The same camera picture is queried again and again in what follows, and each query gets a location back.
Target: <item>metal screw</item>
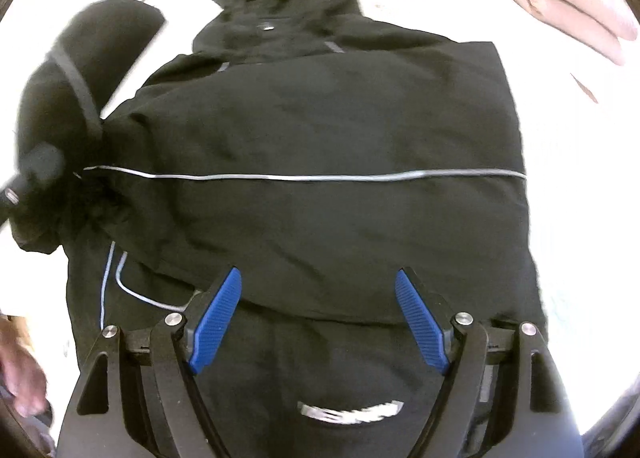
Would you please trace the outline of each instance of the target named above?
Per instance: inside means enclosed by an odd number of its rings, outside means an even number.
[[[17,194],[15,194],[14,190],[7,188],[6,190],[4,190],[4,195],[7,197],[7,200],[12,204],[18,205],[20,203],[20,198],[18,197]]]
[[[522,333],[526,335],[535,335],[538,332],[536,326],[531,323],[522,324]]]
[[[102,336],[105,337],[105,339],[111,339],[114,335],[116,335],[116,333],[118,333],[118,327],[113,326],[113,324],[110,324],[108,327],[102,330]]]
[[[177,324],[180,324],[181,322],[182,322],[182,314],[179,314],[177,312],[171,313],[167,317],[164,318],[164,323],[167,326],[176,326]]]
[[[471,317],[471,314],[466,312],[458,312],[456,314],[456,323],[462,324],[463,326],[469,326],[473,323],[474,318]]]

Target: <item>blue gripper pad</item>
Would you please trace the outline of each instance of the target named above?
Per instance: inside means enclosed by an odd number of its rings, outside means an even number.
[[[444,335],[404,271],[396,276],[396,298],[424,361],[442,375],[449,369]]]
[[[199,374],[216,356],[231,316],[240,301],[241,292],[242,278],[240,271],[234,267],[226,276],[225,282],[193,334],[193,354],[189,365],[194,374]]]

